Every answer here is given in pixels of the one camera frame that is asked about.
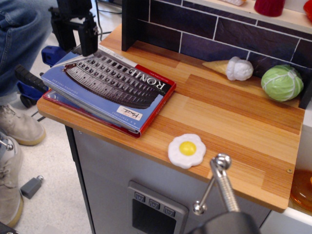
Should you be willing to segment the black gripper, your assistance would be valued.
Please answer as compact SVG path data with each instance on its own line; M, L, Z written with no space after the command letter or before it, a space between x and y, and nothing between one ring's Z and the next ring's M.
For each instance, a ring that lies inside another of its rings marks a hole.
M58 0L51 7L51 25L59 46L64 51L76 47L73 30L78 31L82 55L89 56L98 50L98 28L91 13L90 0Z

